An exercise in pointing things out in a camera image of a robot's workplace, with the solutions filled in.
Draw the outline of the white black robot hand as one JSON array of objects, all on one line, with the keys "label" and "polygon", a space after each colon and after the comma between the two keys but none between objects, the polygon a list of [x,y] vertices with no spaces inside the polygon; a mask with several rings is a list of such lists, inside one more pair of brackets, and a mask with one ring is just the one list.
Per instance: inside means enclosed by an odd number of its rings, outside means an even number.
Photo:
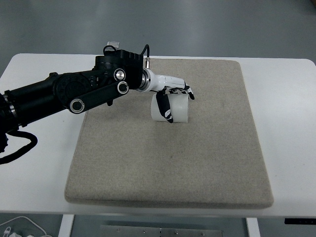
[{"label": "white black robot hand", "polygon": [[185,81],[181,78],[156,75],[150,69],[143,69],[141,85],[138,88],[138,92],[155,91],[156,101],[161,116],[169,123],[173,123],[173,117],[171,114],[171,107],[168,95],[169,94],[188,94],[189,98],[195,100],[193,91],[189,85],[186,85]]}]

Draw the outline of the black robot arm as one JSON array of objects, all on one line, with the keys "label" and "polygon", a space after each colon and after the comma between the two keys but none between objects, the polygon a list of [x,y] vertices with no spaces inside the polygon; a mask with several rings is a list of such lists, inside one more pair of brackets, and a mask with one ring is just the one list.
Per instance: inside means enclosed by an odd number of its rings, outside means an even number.
[{"label": "black robot arm", "polygon": [[194,94],[183,79],[155,75],[143,66],[146,45],[140,54],[107,45],[102,56],[96,56],[90,71],[58,74],[50,73],[43,81],[14,90],[0,96],[0,137],[34,121],[64,109],[80,114],[104,103],[111,106],[113,100],[130,90],[156,92],[160,114],[173,122],[166,93]]}]

